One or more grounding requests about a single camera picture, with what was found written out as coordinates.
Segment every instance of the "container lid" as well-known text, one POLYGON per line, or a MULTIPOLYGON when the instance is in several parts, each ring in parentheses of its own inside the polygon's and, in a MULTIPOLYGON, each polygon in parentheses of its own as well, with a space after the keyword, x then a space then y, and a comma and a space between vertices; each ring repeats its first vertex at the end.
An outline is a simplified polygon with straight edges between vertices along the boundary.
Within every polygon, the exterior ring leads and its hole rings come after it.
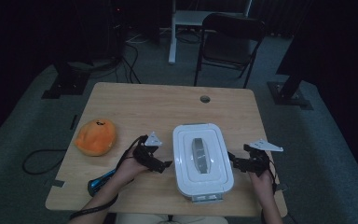
POLYGON ((222 200, 234 185, 223 135, 215 124, 184 124, 173 130, 179 190, 194 203, 222 200))

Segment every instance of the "orange object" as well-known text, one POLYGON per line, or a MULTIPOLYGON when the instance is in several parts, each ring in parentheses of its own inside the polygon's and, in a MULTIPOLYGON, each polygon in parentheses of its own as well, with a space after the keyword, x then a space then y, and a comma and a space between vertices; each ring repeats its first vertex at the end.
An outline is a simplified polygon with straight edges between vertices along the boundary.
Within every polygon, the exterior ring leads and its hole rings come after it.
POLYGON ((75 145, 88 156, 102 156, 112 148, 116 138, 116 126, 112 121, 94 119, 81 127, 75 145))

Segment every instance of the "black chair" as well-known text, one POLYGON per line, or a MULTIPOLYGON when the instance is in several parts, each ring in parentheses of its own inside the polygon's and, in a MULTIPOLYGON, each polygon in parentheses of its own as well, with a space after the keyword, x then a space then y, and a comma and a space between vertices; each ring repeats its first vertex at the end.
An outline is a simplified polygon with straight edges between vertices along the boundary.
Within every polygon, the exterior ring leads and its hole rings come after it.
POLYGON ((246 88, 258 47, 265 35, 266 25, 260 20, 224 13, 208 15, 201 27, 201 43, 194 86, 197 86, 199 71, 203 64, 241 70, 239 78, 249 65, 243 84, 246 88))

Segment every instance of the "stand base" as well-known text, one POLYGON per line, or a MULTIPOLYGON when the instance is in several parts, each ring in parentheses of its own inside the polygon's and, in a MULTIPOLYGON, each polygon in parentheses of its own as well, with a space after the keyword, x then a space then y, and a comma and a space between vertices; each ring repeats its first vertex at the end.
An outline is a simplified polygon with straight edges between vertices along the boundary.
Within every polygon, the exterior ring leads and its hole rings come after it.
POLYGON ((304 99, 300 90, 297 90, 291 98, 282 97, 280 91, 284 82, 267 82, 276 105, 299 105, 303 110, 313 110, 309 100, 304 99))
POLYGON ((43 93, 42 99, 59 99, 61 95, 82 95, 89 77, 89 73, 76 73, 76 79, 67 86, 62 86, 56 78, 50 90, 43 93))

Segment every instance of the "gray carpet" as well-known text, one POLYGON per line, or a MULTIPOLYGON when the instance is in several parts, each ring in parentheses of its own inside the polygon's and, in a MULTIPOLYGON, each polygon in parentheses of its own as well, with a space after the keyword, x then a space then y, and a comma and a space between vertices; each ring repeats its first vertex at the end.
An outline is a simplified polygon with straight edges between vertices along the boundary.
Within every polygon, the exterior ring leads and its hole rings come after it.
MULTIPOLYGON (((181 37, 197 40, 193 35, 181 37)), ((191 86, 198 45, 179 42, 176 64, 168 64, 169 43, 164 36, 159 45, 142 38, 132 40, 131 45, 139 53, 134 65, 137 77, 144 84, 191 86)), ((300 85, 313 110, 275 105, 269 92, 268 81, 287 79, 275 72, 289 44, 287 39, 267 37, 248 84, 248 89, 255 92, 268 140, 284 148, 283 153, 273 156, 280 180, 289 188, 284 192, 289 213, 300 224, 358 223, 358 165, 317 89, 305 82, 300 85)), ((135 55, 134 49, 125 48, 129 63, 135 55)), ((81 63, 74 66, 88 68, 81 63)), ((21 164, 34 150, 66 149, 75 131, 71 129, 74 115, 78 115, 77 119, 81 116, 92 86, 100 81, 128 82, 129 72, 129 67, 123 64, 116 70, 94 72, 83 95, 64 95, 57 100, 41 99, 56 77, 52 66, 34 80, 0 129, 0 224, 67 221, 71 212, 49 211, 45 207, 58 168, 43 175, 27 175, 21 164)), ((241 88, 244 78, 237 79, 237 74, 205 67, 200 73, 199 86, 241 88)), ((27 167, 41 171, 63 155, 64 152, 43 153, 32 158, 27 167)), ((230 224, 260 223, 258 217, 227 219, 230 224)), ((284 222, 295 223, 289 216, 284 222)))

